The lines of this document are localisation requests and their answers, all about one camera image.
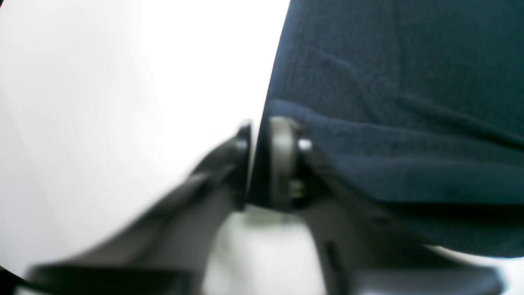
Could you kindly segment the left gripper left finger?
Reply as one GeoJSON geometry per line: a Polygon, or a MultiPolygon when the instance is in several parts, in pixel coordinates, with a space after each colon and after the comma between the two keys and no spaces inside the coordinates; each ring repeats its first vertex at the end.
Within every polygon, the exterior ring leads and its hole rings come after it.
{"type": "Polygon", "coordinates": [[[245,123],[122,231],[32,267],[25,287],[49,295],[200,295],[221,224],[245,207],[250,149],[245,123]]]}

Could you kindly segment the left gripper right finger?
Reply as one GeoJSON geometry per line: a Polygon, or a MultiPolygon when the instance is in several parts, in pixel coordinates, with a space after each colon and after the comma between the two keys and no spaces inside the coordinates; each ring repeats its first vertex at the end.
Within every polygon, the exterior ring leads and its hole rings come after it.
{"type": "Polygon", "coordinates": [[[329,295],[501,295],[494,267],[427,248],[399,220],[350,186],[284,116],[260,131],[268,206],[300,217],[313,237],[329,295]]]}

